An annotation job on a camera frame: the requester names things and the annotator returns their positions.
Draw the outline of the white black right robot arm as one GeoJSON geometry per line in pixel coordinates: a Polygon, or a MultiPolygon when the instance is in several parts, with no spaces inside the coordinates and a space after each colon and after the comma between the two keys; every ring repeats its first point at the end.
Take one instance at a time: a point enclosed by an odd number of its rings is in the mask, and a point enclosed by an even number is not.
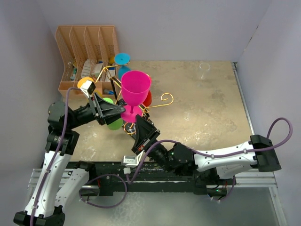
{"type": "Polygon", "coordinates": [[[248,141],[235,146],[202,151],[173,140],[158,141],[158,135],[154,125],[138,117],[136,141],[132,149],[144,153],[144,158],[148,157],[163,170],[178,176],[209,173],[209,179],[214,184],[251,169],[259,172],[280,170],[275,148],[288,140],[285,138],[274,145],[269,135],[251,135],[248,141]]]}

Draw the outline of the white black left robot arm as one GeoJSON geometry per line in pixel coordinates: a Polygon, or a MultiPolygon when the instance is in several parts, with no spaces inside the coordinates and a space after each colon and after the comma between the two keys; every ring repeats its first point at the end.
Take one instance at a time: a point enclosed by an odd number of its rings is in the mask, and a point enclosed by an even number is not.
{"type": "Polygon", "coordinates": [[[48,131],[46,152],[42,171],[36,188],[25,209],[17,212],[14,223],[19,226],[62,226],[65,213],[84,184],[96,181],[97,173],[92,162],[79,161],[71,176],[61,185],[62,176],[73,155],[79,133],[74,131],[81,125],[97,121],[110,124],[121,118],[125,108],[112,104],[93,94],[85,106],[72,110],[68,101],[58,101],[48,109],[48,131]]]}

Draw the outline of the clear glass wine glass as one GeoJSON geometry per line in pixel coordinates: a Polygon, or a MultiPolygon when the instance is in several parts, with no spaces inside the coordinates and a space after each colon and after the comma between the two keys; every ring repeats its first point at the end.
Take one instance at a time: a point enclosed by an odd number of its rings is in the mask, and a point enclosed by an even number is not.
{"type": "Polygon", "coordinates": [[[199,69],[200,69],[200,79],[203,80],[206,78],[206,74],[210,71],[211,66],[209,63],[202,62],[199,65],[199,69]]]}

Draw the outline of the red plastic wine glass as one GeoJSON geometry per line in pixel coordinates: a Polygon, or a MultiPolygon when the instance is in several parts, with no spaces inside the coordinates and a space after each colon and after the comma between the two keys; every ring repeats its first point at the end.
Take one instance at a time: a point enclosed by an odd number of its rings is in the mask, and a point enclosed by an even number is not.
{"type": "Polygon", "coordinates": [[[152,94],[151,94],[151,91],[149,90],[148,95],[147,95],[146,99],[143,102],[143,105],[145,107],[148,107],[148,106],[151,105],[151,103],[152,103],[152,94]]]}

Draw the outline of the pink plastic wine glass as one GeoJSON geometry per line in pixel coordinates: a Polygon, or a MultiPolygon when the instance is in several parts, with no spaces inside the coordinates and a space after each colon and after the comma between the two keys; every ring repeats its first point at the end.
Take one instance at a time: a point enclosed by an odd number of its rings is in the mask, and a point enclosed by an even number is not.
{"type": "Polygon", "coordinates": [[[141,71],[128,71],[121,79],[121,94],[126,103],[125,112],[121,118],[128,123],[136,122],[136,115],[142,113],[139,107],[142,104],[150,90],[151,79],[141,71]]]}

